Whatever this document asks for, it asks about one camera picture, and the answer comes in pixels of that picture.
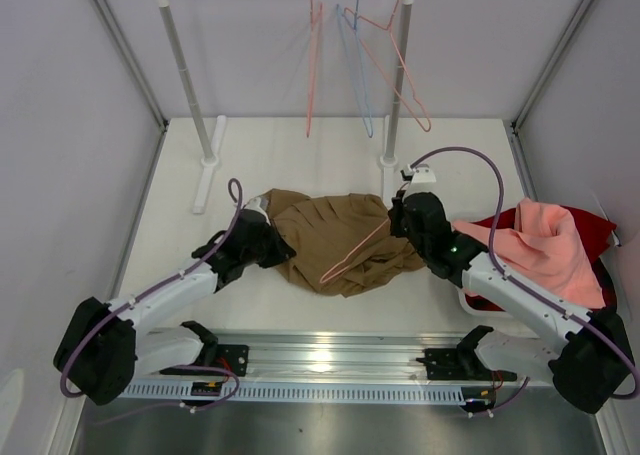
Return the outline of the tan brown skirt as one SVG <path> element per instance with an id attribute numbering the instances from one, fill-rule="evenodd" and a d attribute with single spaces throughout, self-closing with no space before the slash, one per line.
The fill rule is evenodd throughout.
<path id="1" fill-rule="evenodd" d="M 289 283 L 323 296 L 345 298 L 388 284 L 403 273 L 425 267 L 405 238 L 390 235 L 388 211 L 374 194 L 310 197 L 272 189 L 268 216 L 296 256 L 276 266 Z M 321 285 L 320 277 L 381 222 L 386 225 L 351 259 L 349 268 Z"/>

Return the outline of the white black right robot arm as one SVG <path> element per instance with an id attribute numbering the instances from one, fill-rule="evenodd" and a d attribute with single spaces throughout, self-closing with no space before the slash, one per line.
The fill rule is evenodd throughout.
<path id="1" fill-rule="evenodd" d="M 462 341 L 458 370 L 468 378 L 506 370 L 552 385 L 575 408 L 597 413 L 639 370 L 624 323 L 613 308 L 589 310 L 513 272 L 489 248 L 451 227 L 431 192 L 400 189 L 391 233 L 407 239 L 431 273 L 475 292 L 527 326 L 532 339 L 479 326 Z"/>

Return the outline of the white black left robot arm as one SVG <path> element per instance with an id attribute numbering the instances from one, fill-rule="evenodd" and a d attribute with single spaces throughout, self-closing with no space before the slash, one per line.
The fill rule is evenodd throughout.
<path id="1" fill-rule="evenodd" d="M 188 320 L 160 331 L 160 323 L 235 282 L 247 267 L 268 269 L 295 255 L 262 210 L 243 208 L 174 274 L 142 293 L 84 300 L 53 359 L 62 393 L 106 405 L 148 374 L 204 375 L 221 368 L 218 338 L 209 329 Z"/>

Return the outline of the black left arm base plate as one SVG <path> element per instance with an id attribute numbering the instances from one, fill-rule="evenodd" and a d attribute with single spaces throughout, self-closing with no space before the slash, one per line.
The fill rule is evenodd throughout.
<path id="1" fill-rule="evenodd" d="M 219 344 L 216 351 L 207 351 L 199 355 L 196 361 L 185 368 L 170 367 L 160 371 L 162 375 L 190 375 L 213 376 L 220 375 L 212 372 L 211 368 L 224 369 L 238 377 L 247 373 L 250 348 L 248 345 Z"/>

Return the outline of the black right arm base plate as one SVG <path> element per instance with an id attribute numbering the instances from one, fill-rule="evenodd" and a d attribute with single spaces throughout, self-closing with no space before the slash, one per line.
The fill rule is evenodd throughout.
<path id="1" fill-rule="evenodd" d="M 415 361 L 424 366 L 427 378 L 434 381 L 515 382 L 518 379 L 513 372 L 487 369 L 473 351 L 457 348 L 426 348 Z"/>

